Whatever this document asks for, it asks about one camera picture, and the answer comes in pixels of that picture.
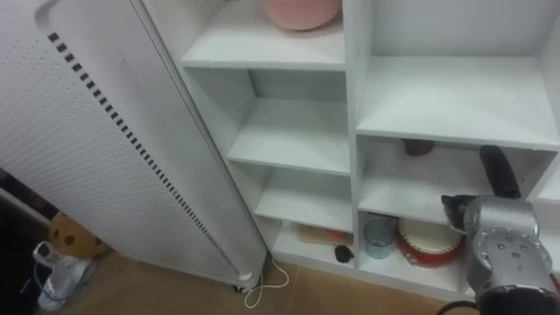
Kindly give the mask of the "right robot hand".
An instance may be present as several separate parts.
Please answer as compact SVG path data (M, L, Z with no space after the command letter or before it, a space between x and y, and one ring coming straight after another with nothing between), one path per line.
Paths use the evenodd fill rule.
M500 147L481 146L479 158L495 196L512 200L518 200L522 196L512 166Z

